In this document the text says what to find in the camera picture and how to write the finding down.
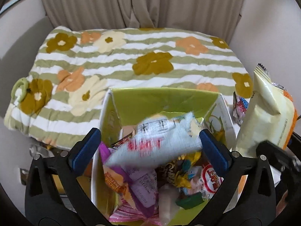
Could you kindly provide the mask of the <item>person's right hand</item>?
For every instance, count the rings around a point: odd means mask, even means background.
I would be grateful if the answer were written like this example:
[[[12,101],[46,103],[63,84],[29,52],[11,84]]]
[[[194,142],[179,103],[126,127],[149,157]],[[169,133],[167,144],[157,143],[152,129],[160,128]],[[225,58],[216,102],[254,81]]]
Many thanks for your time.
[[[288,190],[285,191],[285,193],[283,194],[281,200],[279,201],[277,207],[276,207],[276,217],[278,217],[282,211],[285,209],[285,207],[287,206],[287,202],[286,202],[286,197],[288,195]]]

